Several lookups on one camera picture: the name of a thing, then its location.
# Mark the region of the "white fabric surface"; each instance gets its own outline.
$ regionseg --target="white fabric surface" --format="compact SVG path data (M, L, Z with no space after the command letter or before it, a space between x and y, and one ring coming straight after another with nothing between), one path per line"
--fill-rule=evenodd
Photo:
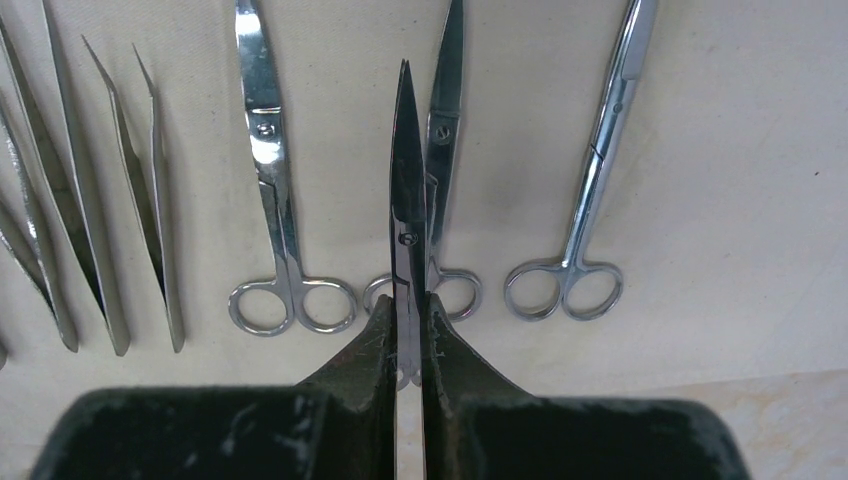
M230 291L273 271L243 121L232 2L51 3L108 199L133 343L124 358L112 353L68 245L59 248L82 341L76 355L11 258L0 255L0 342L10 351L0 371L0 476L31 466L82 392L294 383L365 322L361 314L333 336L296 325L262 339L228 317ZM388 270L397 71L410 59L423 116L447 3L264 2L307 273L361 291ZM622 269L621 302L589 323L560 312L526 324L507 312L507 273L562 248L625 3L467 1L463 131L443 263L477 272L486 296L459 332L509 378L544 395L848 367L842 0L662 1L587 254ZM0 13L60 132L38 3L3 2ZM179 355L132 216L108 97L80 34L121 89L144 159L146 95L131 42L161 91L188 331ZM4 75L2 93L11 92ZM20 212L8 162L0 173L3 199Z

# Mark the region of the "scissor blade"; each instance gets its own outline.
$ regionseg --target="scissor blade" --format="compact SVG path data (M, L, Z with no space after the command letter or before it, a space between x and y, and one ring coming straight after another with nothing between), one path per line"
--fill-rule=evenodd
M401 65L392 138L392 211L402 222L425 222L424 159L409 62Z
M253 0L236 0L236 37L245 110L282 108L271 50Z
M391 249L397 322L398 390L421 385L421 316L426 295L427 211L424 159L409 63L401 64L391 162Z
M430 111L459 115L462 95L462 50L465 37L463 0L452 0L442 46L436 64L436 78L430 97Z
M627 27L622 39L627 42L621 67L621 78L624 80L636 80L642 74L651 31L654 28L654 18L657 15L658 1L633 0L630 4L625 20Z

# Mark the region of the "scissors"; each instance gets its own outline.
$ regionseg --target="scissors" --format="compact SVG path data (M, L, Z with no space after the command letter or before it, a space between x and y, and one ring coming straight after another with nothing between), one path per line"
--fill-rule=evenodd
M608 79L604 85L594 132L586 152L580 192L562 259L527 262L513 270L504 283L506 306L522 320L538 321L548 318L559 305L575 320L594 320L607 313L621 297L624 287L621 270L610 263L585 261L583 254L589 243L595 215L601 204L624 122L642 73L656 16L657 1L630 0L627 8L618 44L608 68ZM512 288L519 278L530 272L545 272L556 278L557 294L549 304L527 309L515 302ZM568 304L568 296L574 285L586 276L598 272L607 273L615 280L609 297L594 308L578 310L571 307Z
M456 155L457 134L459 132L460 104L462 94L462 57L463 40L463 0L451 0L439 60L436 65L436 78L430 97L430 113L427 121L426 172L428 183L425 185L429 211L429 248L427 287L434 291L440 285L451 280L462 280L471 284L473 297L460 311L448 314L451 321L458 322L471 316L482 301L483 285L474 273L468 270L442 269L439 266L440 246L445 230L445 217L450 198L451 176ZM371 281L363 294L365 311L371 314L376 293L382 286L392 281L392 275L384 274Z
M239 285L230 294L229 310L233 322L242 330L260 337L283 333L297 319L318 333L336 333L350 326L359 309L350 286L335 278L307 277L303 273L297 244L289 159L283 131L283 107L280 89L265 40L262 22L252 0L236 1L236 36L241 60L242 93L245 118L250 134L253 162L259 177L259 194L265 221L271 236L276 278L264 282ZM314 289L333 288L345 295L349 303L347 316L334 324L323 324L306 311L304 300ZM239 300L250 291L270 292L285 305L286 313L276 327L263 329L251 324L239 308Z
M393 315L397 325L397 389L421 386L421 317L427 294L427 174L409 62L400 67L392 137L390 223Z

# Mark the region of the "scratch mark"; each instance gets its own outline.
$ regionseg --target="scratch mark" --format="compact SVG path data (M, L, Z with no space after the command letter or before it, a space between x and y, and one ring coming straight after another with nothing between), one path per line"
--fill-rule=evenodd
M236 449L236 433L239 422L241 422L242 418L244 418L245 415L249 414L254 410L256 410L256 404L252 403L247 407L239 410L239 412L235 414L233 420L230 422L230 432L227 434L227 438L225 438L224 441L221 442L221 453L228 457L233 454ZM252 425L248 426L248 430L246 430L245 433L249 433L250 430L253 429L252 427L254 427L255 425L256 424L253 423Z

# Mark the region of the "tweezer tip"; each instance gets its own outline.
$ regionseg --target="tweezer tip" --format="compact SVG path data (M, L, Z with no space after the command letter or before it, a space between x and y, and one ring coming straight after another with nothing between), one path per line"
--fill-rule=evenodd
M79 342L78 341L73 341L73 342L70 342L70 343L63 342L63 343L65 344L65 348L67 348L71 352L79 353Z
M100 78L103 79L103 82L106 84L106 88L109 89L109 93L112 95L116 94L115 83L112 81L112 77L109 76L109 72L106 71L106 67L103 66L103 63L100 62L100 58L97 57L97 54L94 53L94 49L91 48L91 44L88 43L88 40L85 38L85 35L80 35L82 37L82 43L85 44L85 48L88 49L89 55L91 55L91 59L94 60L94 65L97 67L97 71L100 73Z
M138 66L141 68L141 74L144 75L144 82L147 84L147 90L150 93L150 96L154 96L154 87L153 87L153 79L150 78L150 73L147 71L147 67L144 66L144 62L141 61L141 55L138 53L138 48L136 48L135 43L132 44L133 52L135 53L135 58L138 60Z

